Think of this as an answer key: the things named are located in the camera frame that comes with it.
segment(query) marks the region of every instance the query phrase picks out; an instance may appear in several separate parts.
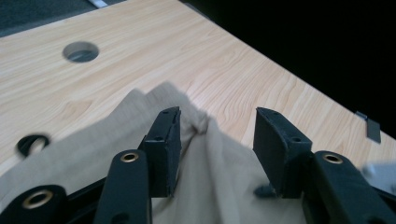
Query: black bracket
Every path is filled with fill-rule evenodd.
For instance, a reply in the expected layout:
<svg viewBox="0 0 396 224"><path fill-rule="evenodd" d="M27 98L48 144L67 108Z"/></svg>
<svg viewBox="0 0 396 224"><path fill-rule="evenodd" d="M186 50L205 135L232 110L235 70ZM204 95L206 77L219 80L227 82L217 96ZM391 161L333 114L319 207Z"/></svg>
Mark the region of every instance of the black bracket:
<svg viewBox="0 0 396 224"><path fill-rule="evenodd" d="M367 115L361 113L360 111L356 111L355 113L357 116L361 117L362 119L366 120L366 135L371 140L381 144L381 128L378 122L373 119L369 119Z"/></svg>
<svg viewBox="0 0 396 224"><path fill-rule="evenodd" d="M281 114L257 108L253 150L271 185L258 187L256 195L303 197L308 224L396 223L395 213L346 157L312 153L311 146Z"/></svg>

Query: fabric fold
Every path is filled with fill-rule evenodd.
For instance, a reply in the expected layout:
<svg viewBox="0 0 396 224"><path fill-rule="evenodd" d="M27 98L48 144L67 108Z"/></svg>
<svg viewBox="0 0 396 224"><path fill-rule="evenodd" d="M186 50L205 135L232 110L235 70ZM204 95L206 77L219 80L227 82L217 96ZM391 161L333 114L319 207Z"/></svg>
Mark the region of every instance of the fabric fold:
<svg viewBox="0 0 396 224"><path fill-rule="evenodd" d="M154 223L304 223L300 200L261 200L268 179L254 152L222 133L216 120L165 82L132 90L106 118L50 144L0 176L1 211L39 185L75 192L108 172L112 158L137 148L162 110L179 106L182 151L173 198L153 198Z"/></svg>

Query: circular hole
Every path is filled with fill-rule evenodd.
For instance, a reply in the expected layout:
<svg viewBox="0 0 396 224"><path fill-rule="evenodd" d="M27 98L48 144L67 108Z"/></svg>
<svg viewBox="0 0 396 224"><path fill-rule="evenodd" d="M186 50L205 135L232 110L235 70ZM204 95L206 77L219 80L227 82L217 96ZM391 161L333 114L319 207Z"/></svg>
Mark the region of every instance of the circular hole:
<svg viewBox="0 0 396 224"><path fill-rule="evenodd" d="M75 42L64 48L64 57L73 63L86 63L99 55L99 48L90 42Z"/></svg>
<svg viewBox="0 0 396 224"><path fill-rule="evenodd" d="M34 154L40 152L43 148L45 147L45 141L44 139L37 139L33 142L33 144L30 146L29 153Z"/></svg>
<svg viewBox="0 0 396 224"><path fill-rule="evenodd" d="M139 155L137 155L136 153L131 152L131 153L127 153L127 154L122 155L121 161L123 161L123 162L131 162L131 161L137 160L138 158L139 158Z"/></svg>
<svg viewBox="0 0 396 224"><path fill-rule="evenodd" d="M325 161L328 161L328 162L331 162L331 163L335 163L335 164L343 163L343 160L341 160L341 158L339 158L338 156L335 156L335 155L331 155L331 154L324 155L323 159Z"/></svg>
<svg viewBox="0 0 396 224"><path fill-rule="evenodd" d="M292 137L291 140L293 140L294 142L301 142L301 138L299 137Z"/></svg>
<svg viewBox="0 0 396 224"><path fill-rule="evenodd" d="M113 218L111 218L111 224L125 224L128 223L129 216L126 213L116 214Z"/></svg>
<svg viewBox="0 0 396 224"><path fill-rule="evenodd" d="M387 224L384 220L379 217L369 217L367 218L367 223L369 224Z"/></svg>
<svg viewBox="0 0 396 224"><path fill-rule="evenodd" d="M52 196L53 193L51 191L43 189L27 197L23 201L22 206L26 209L34 209L49 202Z"/></svg>

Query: brass grommet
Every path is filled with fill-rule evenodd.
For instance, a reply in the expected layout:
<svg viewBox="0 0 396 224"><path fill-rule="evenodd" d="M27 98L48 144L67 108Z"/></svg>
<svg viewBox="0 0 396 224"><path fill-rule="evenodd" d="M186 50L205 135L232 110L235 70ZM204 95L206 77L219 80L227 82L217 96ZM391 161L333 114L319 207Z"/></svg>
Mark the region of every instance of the brass grommet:
<svg viewBox="0 0 396 224"><path fill-rule="evenodd" d="M37 202L35 202L35 199L37 199L37 197L42 196L43 198L38 200ZM26 209L34 209L37 208L47 202L50 201L50 199L52 198L53 193L47 189L42 189L38 192L35 192L33 194L31 194L29 197L27 197L23 203L22 206Z"/></svg>
<svg viewBox="0 0 396 224"><path fill-rule="evenodd" d="M134 152L130 152L130 153L126 153L124 155L121 156L121 161L123 162L132 162L132 161L136 161L139 158L139 155L134 153Z"/></svg>
<svg viewBox="0 0 396 224"><path fill-rule="evenodd" d="M333 155L333 154L324 154L323 155L323 159L325 161L328 161L328 162L331 162L331 163L334 163L334 164L343 163L343 160L340 157L338 157L336 155Z"/></svg>

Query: wooden table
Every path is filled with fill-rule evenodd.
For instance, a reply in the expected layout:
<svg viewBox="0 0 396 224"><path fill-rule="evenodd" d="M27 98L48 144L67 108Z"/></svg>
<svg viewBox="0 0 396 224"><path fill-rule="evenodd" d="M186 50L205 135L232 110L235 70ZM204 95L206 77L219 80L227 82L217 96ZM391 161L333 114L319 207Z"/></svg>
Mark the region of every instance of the wooden table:
<svg viewBox="0 0 396 224"><path fill-rule="evenodd" d="M62 52L76 41L94 43L99 56L70 63ZM65 138L105 118L132 89L165 81L248 147L262 106L288 118L313 151L356 166L396 159L395 139L366 138L364 120L192 9L129 0L0 39L0 175L20 161L14 147L26 134Z"/></svg>

